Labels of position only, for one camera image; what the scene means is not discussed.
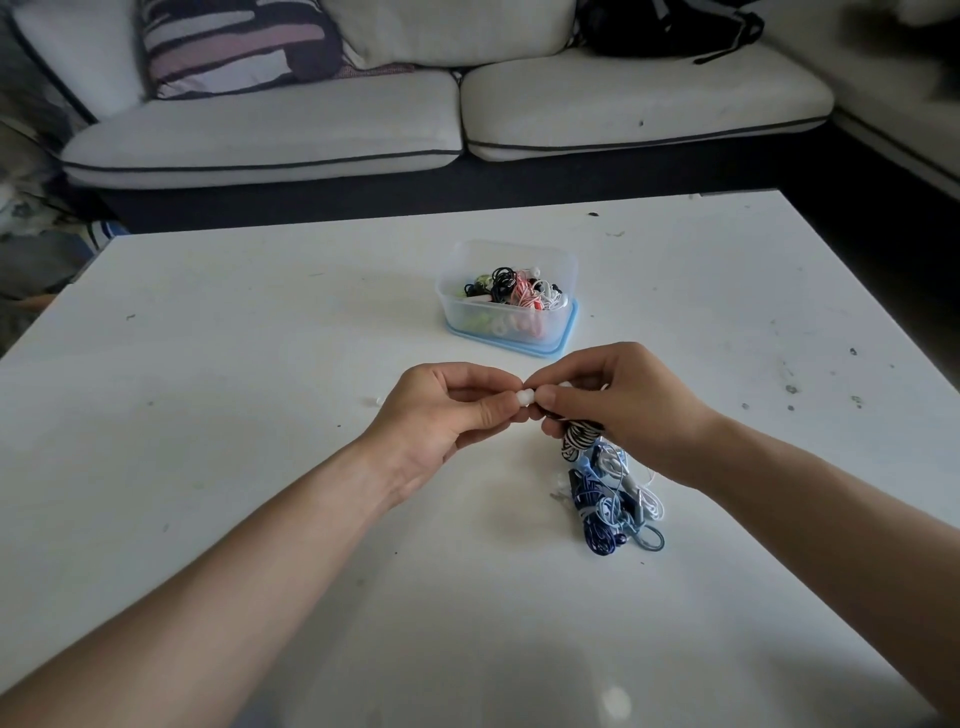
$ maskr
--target table top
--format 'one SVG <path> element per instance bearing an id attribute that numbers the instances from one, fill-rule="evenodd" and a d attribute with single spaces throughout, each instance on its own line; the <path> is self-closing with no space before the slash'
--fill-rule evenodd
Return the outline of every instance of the table top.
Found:
<path id="1" fill-rule="evenodd" d="M 472 238 L 579 257 L 570 350 L 641 341 L 718 410 L 960 524 L 960 397 L 777 192 L 131 236 L 0 363 L 0 688 L 357 436 L 408 366 L 541 366 L 444 330 L 433 277 Z M 658 477 L 666 549 L 601 558 L 551 497 L 564 473 L 518 425 L 390 513 L 265 682 L 284 725 L 930 712 L 705 497 Z"/>

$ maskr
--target clear plastic box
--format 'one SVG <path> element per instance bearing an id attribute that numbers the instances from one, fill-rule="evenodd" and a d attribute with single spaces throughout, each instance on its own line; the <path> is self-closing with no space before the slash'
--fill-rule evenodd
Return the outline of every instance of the clear plastic box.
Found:
<path id="1" fill-rule="evenodd" d="M 474 302 L 464 286 L 477 276 L 507 266 L 515 270 L 540 268 L 540 276 L 556 283 L 566 294 L 566 304 L 551 311 Z M 491 240 L 457 243 L 437 278 L 437 295 L 446 322 L 456 331 L 480 338 L 518 342 L 539 350 L 553 350 L 564 338 L 574 308 L 577 258 L 556 248 L 539 248 Z"/>

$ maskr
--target black bag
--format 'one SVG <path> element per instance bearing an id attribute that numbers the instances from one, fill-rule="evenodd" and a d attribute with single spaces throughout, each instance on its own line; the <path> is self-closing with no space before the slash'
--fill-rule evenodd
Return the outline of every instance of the black bag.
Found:
<path id="1" fill-rule="evenodd" d="M 583 42 L 602 56 L 705 56 L 706 63 L 756 42 L 763 20 L 738 10 L 749 0 L 586 0 Z"/>

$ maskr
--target person's left hand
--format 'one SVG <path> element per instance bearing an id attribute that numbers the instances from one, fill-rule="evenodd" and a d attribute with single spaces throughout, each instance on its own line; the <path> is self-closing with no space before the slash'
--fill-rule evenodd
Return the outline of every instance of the person's left hand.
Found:
<path id="1" fill-rule="evenodd" d="M 429 480 L 453 454 L 526 422 L 519 377 L 464 362 L 420 364 L 403 373 L 358 444 L 389 470 L 392 505 Z"/>

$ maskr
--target beige pillow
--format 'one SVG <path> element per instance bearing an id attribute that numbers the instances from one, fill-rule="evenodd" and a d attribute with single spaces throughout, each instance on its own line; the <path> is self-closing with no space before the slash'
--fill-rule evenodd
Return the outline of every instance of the beige pillow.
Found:
<path id="1" fill-rule="evenodd" d="M 892 12 L 904 25 L 915 28 L 960 17 L 960 0 L 873 0 L 873 4 Z"/>
<path id="2" fill-rule="evenodd" d="M 575 5 L 575 0 L 324 0 L 357 68 L 550 56 L 569 40 Z"/>

